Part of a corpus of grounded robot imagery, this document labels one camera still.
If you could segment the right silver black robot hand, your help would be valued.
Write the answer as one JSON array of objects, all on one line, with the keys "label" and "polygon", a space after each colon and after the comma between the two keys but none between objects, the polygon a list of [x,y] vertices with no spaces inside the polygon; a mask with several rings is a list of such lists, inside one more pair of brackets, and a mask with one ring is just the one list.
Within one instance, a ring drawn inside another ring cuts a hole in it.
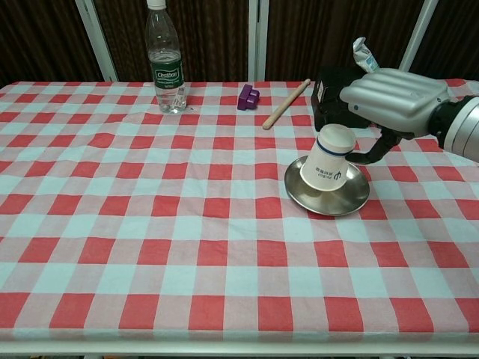
[{"label": "right silver black robot hand", "polygon": [[392,68],[380,68],[354,80],[339,94],[349,112],[379,127],[381,136],[366,153],[351,152],[348,162],[378,162],[403,139],[428,135],[437,107],[451,101],[444,82]]}]

